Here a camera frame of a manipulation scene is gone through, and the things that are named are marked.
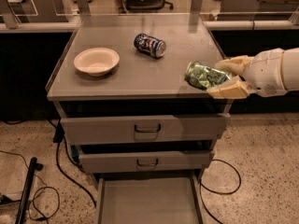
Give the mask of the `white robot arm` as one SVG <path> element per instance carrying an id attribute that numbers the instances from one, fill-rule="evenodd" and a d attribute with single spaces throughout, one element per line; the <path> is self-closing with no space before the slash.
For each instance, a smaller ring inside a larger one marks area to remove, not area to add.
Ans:
<path id="1" fill-rule="evenodd" d="M 299 48 L 237 56 L 216 63 L 215 68 L 234 76 L 207 90 L 214 99 L 245 99 L 253 93 L 272 97 L 299 91 Z"/>

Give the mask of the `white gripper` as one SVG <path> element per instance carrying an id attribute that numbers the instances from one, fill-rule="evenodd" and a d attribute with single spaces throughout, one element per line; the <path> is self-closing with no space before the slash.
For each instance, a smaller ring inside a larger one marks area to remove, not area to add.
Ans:
<path id="1" fill-rule="evenodd" d="M 270 49 L 253 58 L 242 55 L 217 62 L 216 69 L 236 76 L 208 88 L 207 93 L 214 99 L 245 99 L 253 93 L 262 97 L 285 95 L 281 75 L 283 53 L 283 49 Z"/>

